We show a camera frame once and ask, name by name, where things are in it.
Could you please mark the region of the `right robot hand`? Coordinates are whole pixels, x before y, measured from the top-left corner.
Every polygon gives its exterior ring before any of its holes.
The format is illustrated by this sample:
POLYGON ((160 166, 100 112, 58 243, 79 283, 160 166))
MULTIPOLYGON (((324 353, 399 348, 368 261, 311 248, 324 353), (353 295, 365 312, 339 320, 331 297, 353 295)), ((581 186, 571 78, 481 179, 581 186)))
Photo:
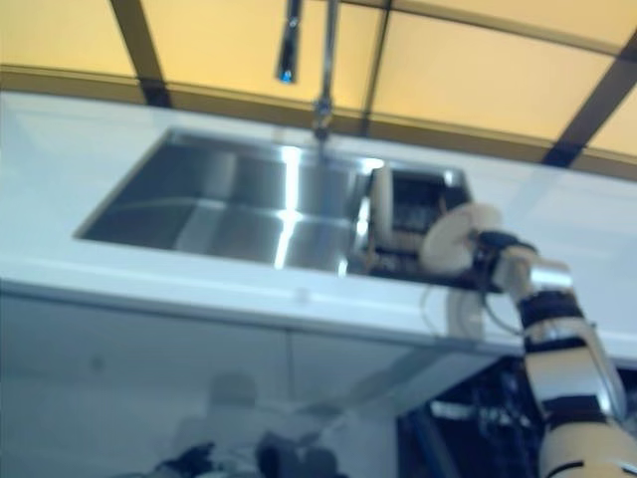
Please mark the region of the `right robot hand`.
POLYGON ((485 230, 474 235, 475 248, 472 268, 477 275, 477 283, 483 289, 492 289, 492 281, 497 262, 501 254, 509 247, 522 247, 537 252, 531 243, 522 241, 517 236, 496 230, 485 230))

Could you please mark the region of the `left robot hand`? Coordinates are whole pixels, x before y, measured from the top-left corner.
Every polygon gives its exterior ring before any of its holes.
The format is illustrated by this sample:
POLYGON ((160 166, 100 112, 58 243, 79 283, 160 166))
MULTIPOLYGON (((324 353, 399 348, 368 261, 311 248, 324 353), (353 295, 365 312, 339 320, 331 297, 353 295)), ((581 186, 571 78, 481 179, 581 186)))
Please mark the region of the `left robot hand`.
POLYGON ((194 445, 158 464, 149 477, 200 477, 213 470, 213 442, 194 445))

